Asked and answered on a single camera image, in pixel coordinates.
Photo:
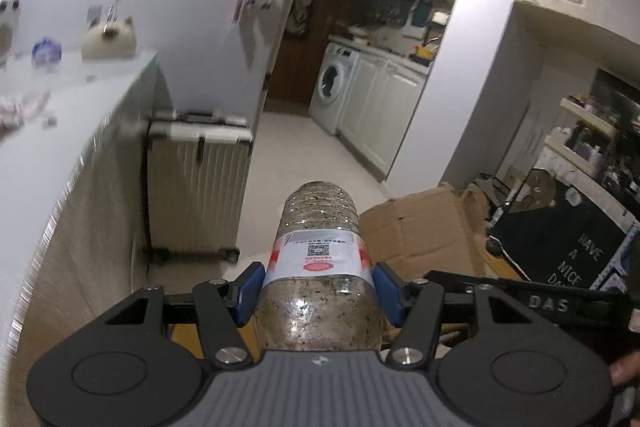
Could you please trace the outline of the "person's right hand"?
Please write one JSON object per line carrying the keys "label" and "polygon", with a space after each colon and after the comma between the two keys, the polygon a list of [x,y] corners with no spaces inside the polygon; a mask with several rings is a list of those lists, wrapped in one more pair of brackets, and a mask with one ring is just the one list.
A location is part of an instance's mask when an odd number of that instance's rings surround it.
{"label": "person's right hand", "polygon": [[610,366],[612,385],[620,387],[636,381],[640,375],[640,351],[634,351],[620,358]]}

